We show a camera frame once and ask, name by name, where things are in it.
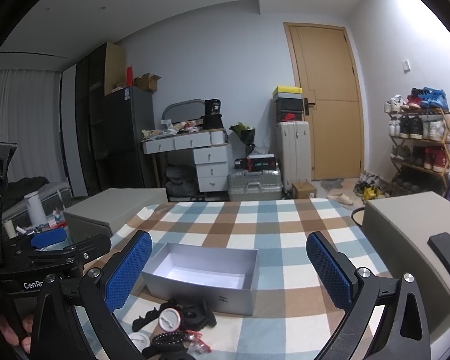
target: plaid tablecloth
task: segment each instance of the plaid tablecloth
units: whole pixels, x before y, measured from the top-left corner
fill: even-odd
[[[136,229],[149,231],[156,253],[167,242],[209,247],[257,249],[259,281],[253,316],[216,313],[217,325],[202,330],[213,352],[196,358],[214,360],[314,359],[344,313],[336,309],[305,250],[307,235],[321,231],[356,267],[376,275],[387,268],[350,218],[350,211],[327,199],[265,202],[186,202],[149,206],[112,237],[112,250],[88,266],[103,266],[122,250]],[[139,315],[163,302],[143,289],[143,279],[115,316],[127,333]],[[98,359],[106,359],[83,309],[80,321]],[[376,307],[357,350],[364,351],[376,330],[382,308]],[[162,333],[157,321],[142,332]]]

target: wooden shoe rack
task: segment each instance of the wooden shoe rack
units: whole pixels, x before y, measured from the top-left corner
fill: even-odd
[[[443,135],[443,139],[440,140],[432,140],[432,139],[414,139],[414,138],[402,138],[402,137],[392,137],[390,136],[390,139],[393,141],[394,145],[398,147],[399,145],[404,144],[405,141],[409,140],[414,143],[426,143],[430,145],[435,146],[441,146],[444,148],[446,156],[447,156],[447,165],[442,172],[435,172],[433,169],[425,169],[420,166],[415,166],[410,163],[407,163],[405,161],[401,161],[395,158],[391,158],[391,162],[394,164],[395,169],[397,170],[397,173],[399,173],[400,169],[402,167],[409,167],[415,170],[418,170],[420,172],[428,173],[434,176],[437,176],[440,178],[442,183],[444,184],[445,188],[443,189],[444,192],[442,196],[444,197],[447,193],[448,189],[448,173],[450,172],[450,112],[444,111],[441,108],[433,108],[433,109],[415,109],[415,110],[402,110],[401,112],[388,112],[388,115],[390,117],[392,116],[398,116],[398,115],[434,115],[434,116],[442,116],[443,120],[445,121],[445,132]],[[391,185],[394,186],[396,191],[399,194],[411,194],[412,192],[409,190],[406,190],[405,188],[402,188],[401,186],[397,185],[396,183],[391,183]]]

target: gray curtain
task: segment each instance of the gray curtain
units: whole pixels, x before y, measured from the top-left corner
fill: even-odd
[[[0,141],[18,143],[8,181],[66,181],[60,150],[60,73],[0,70]]]

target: wooden door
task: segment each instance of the wooden door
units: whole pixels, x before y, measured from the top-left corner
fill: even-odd
[[[295,84],[310,104],[312,179],[358,177],[363,119],[344,28],[286,23]]]

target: red sneaker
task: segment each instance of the red sneaker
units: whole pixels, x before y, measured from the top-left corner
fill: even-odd
[[[434,147],[426,147],[425,148],[425,161],[423,167],[425,169],[432,169],[434,162],[435,148]]]
[[[422,99],[414,95],[408,95],[407,100],[407,104],[402,105],[402,109],[420,109]]]
[[[435,158],[433,159],[433,171],[442,173],[447,168],[447,155],[443,147],[435,148]]]

